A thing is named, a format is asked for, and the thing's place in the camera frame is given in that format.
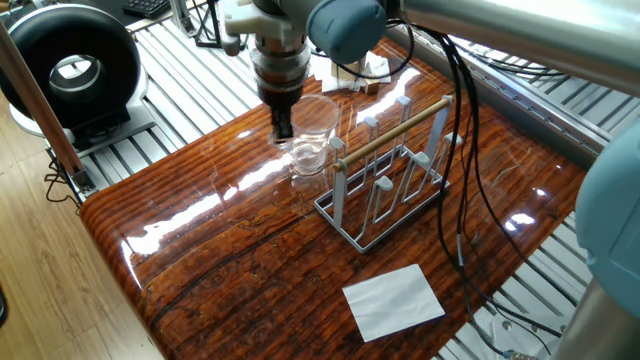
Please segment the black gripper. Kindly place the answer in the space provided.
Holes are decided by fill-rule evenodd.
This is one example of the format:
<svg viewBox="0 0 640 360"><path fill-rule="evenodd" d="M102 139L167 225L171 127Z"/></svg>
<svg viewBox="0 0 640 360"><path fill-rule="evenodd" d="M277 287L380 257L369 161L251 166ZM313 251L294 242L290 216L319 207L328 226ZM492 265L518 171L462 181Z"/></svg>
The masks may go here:
<svg viewBox="0 0 640 360"><path fill-rule="evenodd" d="M285 143L294 137L294 106L303 93L305 77L290 82L274 82L257 78L260 99L271 108L271 123L275 143Z"/></svg>

